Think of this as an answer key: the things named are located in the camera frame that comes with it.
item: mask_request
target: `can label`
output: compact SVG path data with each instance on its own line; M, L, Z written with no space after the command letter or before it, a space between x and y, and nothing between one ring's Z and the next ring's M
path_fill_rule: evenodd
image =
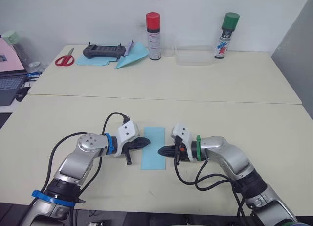
M149 57L153 60L161 58L161 32L148 33Z
M224 57L224 55L227 51L229 42L230 42L230 37L231 37L232 32L233 32L232 30L223 30L222 31L222 34L219 37L218 43L216 44L216 47L215 47L215 56L217 58L223 58Z

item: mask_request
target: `laptop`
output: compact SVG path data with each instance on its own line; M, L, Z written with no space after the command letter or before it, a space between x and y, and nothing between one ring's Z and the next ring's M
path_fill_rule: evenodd
M10 105L27 77L14 49L0 38L0 106Z
M0 72L0 106L10 105L27 77L26 70Z

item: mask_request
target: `clear plastic container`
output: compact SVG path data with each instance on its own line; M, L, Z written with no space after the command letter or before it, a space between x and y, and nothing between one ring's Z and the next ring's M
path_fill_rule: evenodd
M205 40L176 39L176 63L182 66L206 66L215 62L214 47Z

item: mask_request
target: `scissors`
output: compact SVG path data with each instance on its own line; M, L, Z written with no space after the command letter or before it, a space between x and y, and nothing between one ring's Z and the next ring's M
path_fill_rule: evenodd
M57 66L71 66L75 61L74 57L72 56L73 51L74 51L74 48L72 48L71 51L69 51L69 53L66 56L61 56L59 59L57 59L54 62L55 65L57 65Z

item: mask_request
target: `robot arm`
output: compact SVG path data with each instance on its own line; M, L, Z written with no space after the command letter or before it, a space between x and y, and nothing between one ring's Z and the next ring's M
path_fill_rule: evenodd
M236 182L236 192L244 194L246 204L252 210L251 216L258 225L274 226L279 222L297 222L293 213L271 186L263 181L238 147L220 136L203 139L198 136L197 141L191 141L191 133L182 124L173 128L172 136L175 141L181 141L180 144L175 144L179 145L180 160L211 160L220 165L228 177ZM165 146L159 150L159 154L174 157L175 147Z
M127 165L130 165L130 149L142 148L150 143L146 138L139 137L139 129L131 120L118 128L114 136L87 133L82 135L75 150L62 162L53 180L44 192L35 190L32 196L38 198L21 226L30 226L38 222L38 216L46 216L56 220L65 220L70 209L76 203L84 203L79 199L80 188L84 184L95 158L114 154L115 157L125 154Z

